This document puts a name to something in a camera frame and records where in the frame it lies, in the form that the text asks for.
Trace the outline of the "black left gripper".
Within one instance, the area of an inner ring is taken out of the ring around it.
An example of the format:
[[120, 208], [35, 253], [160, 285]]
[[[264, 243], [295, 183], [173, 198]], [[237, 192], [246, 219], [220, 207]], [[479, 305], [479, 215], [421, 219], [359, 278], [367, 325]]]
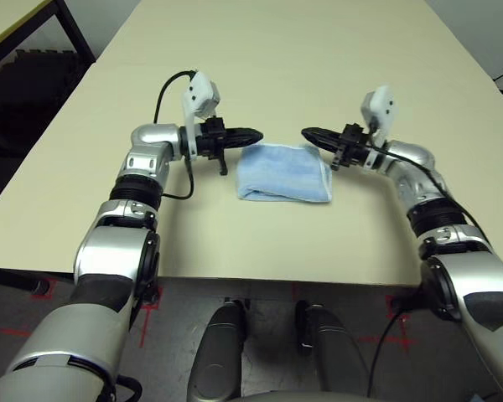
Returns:
[[225, 128], [221, 117], [213, 116], [199, 124], [200, 134], [196, 136], [198, 155], [220, 164], [220, 175], [228, 173], [225, 149], [248, 147], [263, 139], [258, 130], [248, 127]]

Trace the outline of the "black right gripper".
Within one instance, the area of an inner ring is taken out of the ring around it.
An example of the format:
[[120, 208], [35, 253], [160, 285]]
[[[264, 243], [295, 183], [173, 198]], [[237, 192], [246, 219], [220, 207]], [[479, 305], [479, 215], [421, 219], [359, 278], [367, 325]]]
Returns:
[[301, 130], [302, 136], [318, 148], [334, 154], [330, 167], [338, 171], [340, 167], [352, 165], [363, 167], [371, 153], [371, 139], [376, 127], [371, 125], [368, 133], [356, 123], [347, 124], [342, 132], [320, 127]]

